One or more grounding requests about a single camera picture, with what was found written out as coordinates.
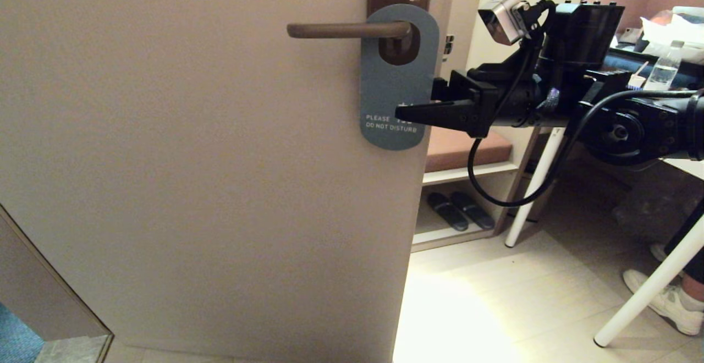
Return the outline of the beige door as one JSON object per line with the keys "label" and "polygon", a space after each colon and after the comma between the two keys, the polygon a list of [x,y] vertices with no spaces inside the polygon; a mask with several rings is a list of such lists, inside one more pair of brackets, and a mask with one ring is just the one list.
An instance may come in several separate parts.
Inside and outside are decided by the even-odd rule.
{"label": "beige door", "polygon": [[127,345],[392,363],[427,143],[370,144],[366,0],[0,0],[0,205]]}

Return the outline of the white table with round legs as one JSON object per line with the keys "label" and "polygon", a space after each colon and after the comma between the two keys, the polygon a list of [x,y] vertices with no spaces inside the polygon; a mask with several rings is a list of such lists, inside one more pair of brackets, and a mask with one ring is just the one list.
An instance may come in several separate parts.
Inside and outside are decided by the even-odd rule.
{"label": "white table with round legs", "polygon": [[[557,163],[556,155],[562,145],[564,135],[565,127],[553,128],[549,133],[546,147],[544,147],[541,157],[539,157],[535,172],[527,187],[525,197],[536,193],[542,183],[547,180],[547,173],[550,166]],[[688,173],[700,181],[704,181],[704,161],[694,162],[686,158],[667,157],[660,158],[659,161],[666,163],[669,167],[677,168],[681,172]],[[504,242],[506,247],[512,248],[516,244],[532,205],[532,202],[527,203],[518,209],[517,215],[514,218],[513,224],[510,226],[510,230]],[[686,264],[689,263],[701,249],[704,249],[704,215],[697,218],[696,225],[683,237],[676,248],[672,250],[671,255],[653,271],[641,288],[633,293],[631,298],[624,303],[623,307],[621,307],[603,328],[594,335],[593,342],[599,348],[607,347],[621,331],[630,325],[632,321],[648,307],[648,304],[658,292],[665,288],[679,271],[684,270]]]}

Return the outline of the grey plastic bag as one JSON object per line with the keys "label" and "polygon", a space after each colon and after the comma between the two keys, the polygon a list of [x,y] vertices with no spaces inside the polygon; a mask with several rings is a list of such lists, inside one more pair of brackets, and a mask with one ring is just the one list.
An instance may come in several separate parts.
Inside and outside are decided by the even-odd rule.
{"label": "grey plastic bag", "polygon": [[611,211],[621,230],[645,241],[667,241],[680,226],[677,184],[664,178],[637,182]]}

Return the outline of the brown seat cushion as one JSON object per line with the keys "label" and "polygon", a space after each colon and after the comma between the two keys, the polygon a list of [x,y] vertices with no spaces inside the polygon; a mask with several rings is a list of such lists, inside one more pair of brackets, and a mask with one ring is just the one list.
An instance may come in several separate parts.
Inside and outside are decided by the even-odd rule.
{"label": "brown seat cushion", "polygon": [[[443,172],[467,165],[475,139],[467,133],[447,128],[431,127],[425,172]],[[513,145],[498,133],[490,132],[482,139],[474,158],[474,165],[507,162]]]}

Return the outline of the beige waste bin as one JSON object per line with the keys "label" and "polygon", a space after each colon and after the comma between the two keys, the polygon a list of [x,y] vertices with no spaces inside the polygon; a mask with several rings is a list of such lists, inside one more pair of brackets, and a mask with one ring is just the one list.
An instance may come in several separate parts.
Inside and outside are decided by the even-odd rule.
{"label": "beige waste bin", "polygon": [[[520,178],[518,189],[516,191],[517,196],[526,195],[526,190],[528,185],[530,184],[531,177],[531,173],[526,173]],[[547,205],[549,198],[554,190],[554,185],[555,183],[553,183],[553,185],[551,185],[551,187],[548,188],[548,190],[546,190],[543,195],[541,195],[535,200],[535,202],[533,202],[533,205],[530,208],[530,213],[528,213],[528,216],[526,217],[526,222],[537,223],[540,220],[544,207]]]}

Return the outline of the dark grey slipper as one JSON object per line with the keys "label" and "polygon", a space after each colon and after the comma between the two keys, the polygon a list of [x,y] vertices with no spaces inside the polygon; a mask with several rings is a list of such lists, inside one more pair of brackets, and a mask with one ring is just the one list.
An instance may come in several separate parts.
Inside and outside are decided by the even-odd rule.
{"label": "dark grey slipper", "polygon": [[427,196],[427,203],[434,213],[439,215],[453,230],[464,232],[468,230],[467,218],[454,206],[449,198],[438,192],[431,192]]}
{"label": "dark grey slipper", "polygon": [[455,191],[450,195],[451,203],[456,206],[460,212],[464,213],[467,218],[472,220],[478,227],[483,230],[495,228],[495,220],[477,203],[470,195],[464,192]]}

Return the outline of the dark blue bag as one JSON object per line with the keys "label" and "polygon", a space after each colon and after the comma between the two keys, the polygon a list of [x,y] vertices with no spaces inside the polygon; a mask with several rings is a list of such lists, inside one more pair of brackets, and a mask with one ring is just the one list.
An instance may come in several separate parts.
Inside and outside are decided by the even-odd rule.
{"label": "dark blue bag", "polygon": [[[616,68],[627,70],[627,72],[636,72],[644,63],[648,62],[648,65],[644,67],[640,74],[647,78],[657,60],[658,57],[650,54],[641,54],[623,49],[609,49],[603,66],[604,68]],[[677,75],[670,85],[670,89],[698,90],[702,88],[704,88],[704,65],[691,64],[690,62],[682,60]]]}

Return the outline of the clear plastic water bottle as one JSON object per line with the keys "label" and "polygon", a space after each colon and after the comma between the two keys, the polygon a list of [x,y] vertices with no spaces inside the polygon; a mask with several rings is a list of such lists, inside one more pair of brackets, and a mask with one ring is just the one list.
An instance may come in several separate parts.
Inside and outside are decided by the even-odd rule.
{"label": "clear plastic water bottle", "polygon": [[674,40],[671,42],[666,52],[662,50],[662,54],[654,64],[653,70],[651,70],[643,86],[643,90],[669,90],[681,65],[682,47],[684,47],[684,41]]}

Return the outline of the white plastic bag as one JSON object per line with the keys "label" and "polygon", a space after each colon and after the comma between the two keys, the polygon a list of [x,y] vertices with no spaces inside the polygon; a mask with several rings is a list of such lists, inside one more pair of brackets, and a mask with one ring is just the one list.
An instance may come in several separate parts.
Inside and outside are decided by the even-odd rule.
{"label": "white plastic bag", "polygon": [[641,18],[643,40],[648,42],[644,54],[666,55],[672,42],[680,41],[682,61],[704,65],[704,7],[677,5],[667,12],[669,23]]}

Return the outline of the do-not-disturb door hanger sign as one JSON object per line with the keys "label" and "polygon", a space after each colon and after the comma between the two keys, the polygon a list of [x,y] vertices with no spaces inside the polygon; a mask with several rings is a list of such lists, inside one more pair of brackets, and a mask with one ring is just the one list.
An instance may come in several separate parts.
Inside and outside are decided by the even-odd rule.
{"label": "do-not-disturb door hanger sign", "polygon": [[385,150],[402,151],[418,145],[425,134],[422,124],[395,117],[403,109],[430,102],[437,66],[440,30],[431,14],[410,4],[388,5],[367,19],[372,23],[405,21],[419,37],[413,60],[402,65],[383,59],[380,41],[364,38],[360,58],[360,130],[373,145]]}

